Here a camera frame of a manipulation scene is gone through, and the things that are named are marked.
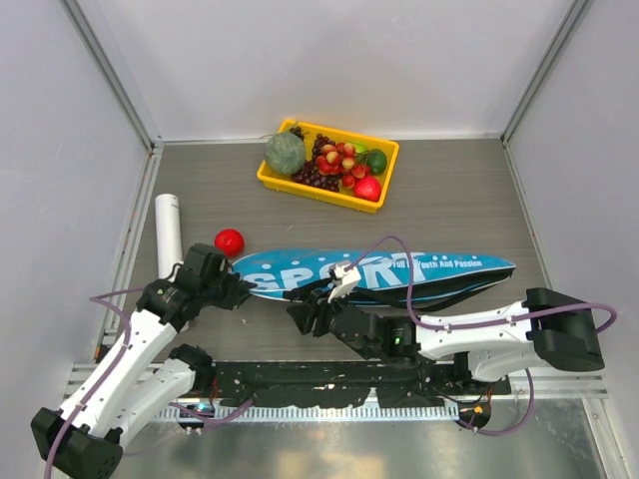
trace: red apple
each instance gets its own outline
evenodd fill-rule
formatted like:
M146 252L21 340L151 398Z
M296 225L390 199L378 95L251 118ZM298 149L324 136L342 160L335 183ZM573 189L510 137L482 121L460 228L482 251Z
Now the red apple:
M237 230L222 230L218 233L215 245L228 257L237 256L244 249L244 238Z
M381 196L381 185L376 177L368 175L357 182L352 193L356 198L378 202Z

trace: green melon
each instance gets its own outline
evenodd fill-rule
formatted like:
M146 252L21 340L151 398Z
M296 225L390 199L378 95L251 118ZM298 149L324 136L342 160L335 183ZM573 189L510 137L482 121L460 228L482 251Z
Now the green melon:
M307 149L300 138L291 133L278 133L267 142L267 164L281 175L297 173L307 160Z

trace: red tomato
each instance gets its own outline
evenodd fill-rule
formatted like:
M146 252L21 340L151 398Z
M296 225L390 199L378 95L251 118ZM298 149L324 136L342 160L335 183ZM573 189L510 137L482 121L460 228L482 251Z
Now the red tomato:
M244 250L244 238L237 230L222 230L216 236L215 245L226 256L233 257Z

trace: yellow plastic tray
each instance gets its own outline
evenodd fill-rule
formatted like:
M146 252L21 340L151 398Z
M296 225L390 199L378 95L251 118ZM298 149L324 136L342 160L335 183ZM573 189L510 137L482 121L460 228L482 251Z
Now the yellow plastic tray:
M280 132L288 130L296 120L287 119L280 125ZM366 213L377 213L383 206L383 202L386 199L386 193L390 186L390 177L392 176L392 170L395 167L395 160L397 159L397 152L399 151L399 145L396 142L385 140L382 138L368 137L366 135L360 135L358 133L345 132L343 130L336 130L335 128L322 127L319 125L313 125L311 123L298 122L298 126L305 132L304 144L307 147L307 161L312 157L313 143L316 140L318 133L328 136L336 143L354 141L366 145L369 150L377 148L382 150L388 158L388 166L383 174L376 178L381 183L381 196L377 202L368 202L356 198L352 195L350 190L339 186L339 193L327 192L319 188L308 187L306 185L300 185L291 181L290 176L280 175L274 172L266 161L262 161L260 169L258 170L258 178L265 184L267 188L272 188L279 192L292 193L294 195L300 195L301 197L312 198L320 202L332 203L333 205L339 205L341 207L353 208Z

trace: lime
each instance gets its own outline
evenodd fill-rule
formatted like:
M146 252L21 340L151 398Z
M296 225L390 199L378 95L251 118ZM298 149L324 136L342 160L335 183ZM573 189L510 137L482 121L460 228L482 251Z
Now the lime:
M368 160L366 164L370 166L370 172L374 175L381 175L386 166L388 165L388 160L386 159L386 154L382 150L370 150L368 152Z

